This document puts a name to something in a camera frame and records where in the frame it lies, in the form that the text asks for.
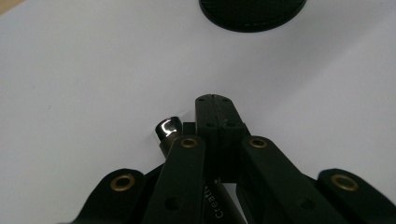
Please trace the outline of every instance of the white surface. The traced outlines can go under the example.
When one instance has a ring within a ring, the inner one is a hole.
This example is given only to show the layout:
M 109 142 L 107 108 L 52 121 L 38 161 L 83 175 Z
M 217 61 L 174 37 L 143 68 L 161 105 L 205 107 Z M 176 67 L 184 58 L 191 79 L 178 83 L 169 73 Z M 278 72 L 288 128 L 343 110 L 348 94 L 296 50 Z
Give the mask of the white surface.
M 392 0 L 308 0 L 257 34 L 196 0 L 21 4 L 0 17 L 0 223 L 71 221 L 108 173 L 162 163 L 155 125 L 207 93 L 303 173 L 346 169 L 395 203 L 395 22 Z

